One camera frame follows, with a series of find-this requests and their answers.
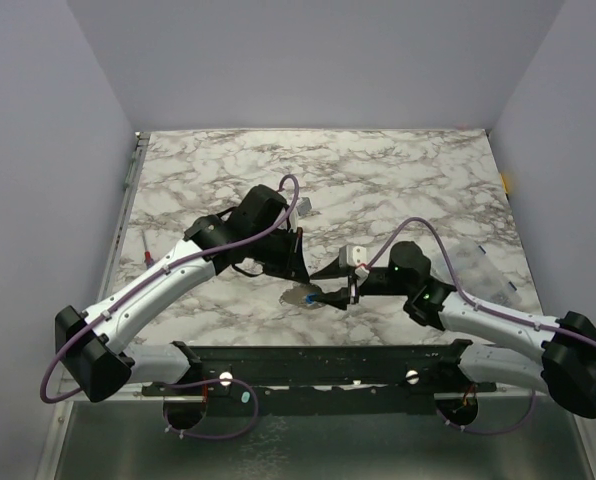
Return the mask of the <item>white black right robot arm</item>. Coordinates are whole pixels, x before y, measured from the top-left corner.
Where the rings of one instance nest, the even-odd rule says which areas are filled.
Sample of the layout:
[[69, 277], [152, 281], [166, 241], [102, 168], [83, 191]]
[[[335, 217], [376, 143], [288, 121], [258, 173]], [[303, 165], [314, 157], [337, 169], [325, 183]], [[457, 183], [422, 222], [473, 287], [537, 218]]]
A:
[[392, 246], [385, 267], [370, 265], [363, 247], [343, 247], [310, 278], [347, 281], [336, 292], [314, 296], [316, 302], [344, 310], [363, 296], [403, 296], [403, 309], [417, 324], [482, 339], [438, 365], [447, 390], [471, 381], [511, 384], [596, 419], [596, 327], [582, 314], [532, 315], [474, 297], [433, 277], [430, 259], [411, 241]]

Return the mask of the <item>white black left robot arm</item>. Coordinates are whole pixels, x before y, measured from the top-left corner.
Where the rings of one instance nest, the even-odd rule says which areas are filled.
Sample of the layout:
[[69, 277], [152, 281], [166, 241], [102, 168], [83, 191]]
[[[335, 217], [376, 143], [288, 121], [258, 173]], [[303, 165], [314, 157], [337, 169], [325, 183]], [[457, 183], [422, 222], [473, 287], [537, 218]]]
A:
[[66, 306], [54, 320], [56, 354], [91, 402], [103, 401], [131, 383], [166, 383], [184, 395], [198, 385], [200, 366], [182, 342], [127, 348], [134, 337], [195, 287], [250, 259], [263, 274], [306, 284], [303, 231], [292, 220], [296, 205], [265, 185], [241, 203], [198, 218], [181, 240], [123, 289], [83, 311]]

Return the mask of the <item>clear plastic key organizer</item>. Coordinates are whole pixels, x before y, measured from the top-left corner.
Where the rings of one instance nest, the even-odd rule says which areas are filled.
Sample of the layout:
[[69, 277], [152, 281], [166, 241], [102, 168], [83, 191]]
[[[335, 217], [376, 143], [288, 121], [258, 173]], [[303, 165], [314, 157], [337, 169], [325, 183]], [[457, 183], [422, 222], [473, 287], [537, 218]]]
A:
[[281, 305], [289, 305], [297, 308], [313, 309], [317, 307], [317, 304], [306, 305], [304, 302], [305, 296], [320, 292], [322, 292], [322, 289], [317, 285], [295, 283], [280, 295], [279, 303]]

